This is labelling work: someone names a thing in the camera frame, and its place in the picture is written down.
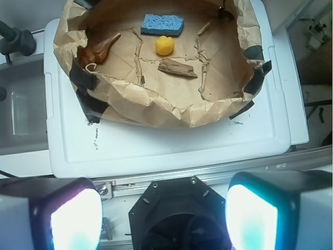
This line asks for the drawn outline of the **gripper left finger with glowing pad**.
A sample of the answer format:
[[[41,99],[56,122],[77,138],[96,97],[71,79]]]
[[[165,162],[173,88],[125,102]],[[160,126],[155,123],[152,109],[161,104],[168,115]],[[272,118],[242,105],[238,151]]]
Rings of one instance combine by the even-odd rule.
[[[90,179],[1,179],[1,249],[96,249],[102,217]]]

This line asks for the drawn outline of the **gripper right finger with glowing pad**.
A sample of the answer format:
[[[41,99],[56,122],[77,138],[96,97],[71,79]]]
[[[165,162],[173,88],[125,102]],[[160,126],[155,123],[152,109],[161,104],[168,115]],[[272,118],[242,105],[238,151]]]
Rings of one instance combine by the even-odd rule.
[[[332,249],[332,173],[239,172],[225,218],[235,249]]]

